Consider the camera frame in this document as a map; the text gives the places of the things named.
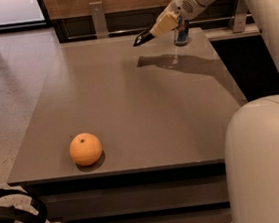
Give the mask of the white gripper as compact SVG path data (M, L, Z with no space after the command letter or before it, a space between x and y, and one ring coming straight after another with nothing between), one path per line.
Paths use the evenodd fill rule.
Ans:
M149 32L154 37L160 37L176 28L180 17L183 20L191 20L201 14L204 9L205 6L202 6L197 0L171 0L170 11L162 13Z

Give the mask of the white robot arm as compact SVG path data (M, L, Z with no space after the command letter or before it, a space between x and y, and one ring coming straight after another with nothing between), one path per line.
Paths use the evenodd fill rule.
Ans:
M193 19L215 0L172 0L155 36ZM279 0L244 0L279 70ZM279 223L279 95L240 108L225 138L225 169L233 223Z

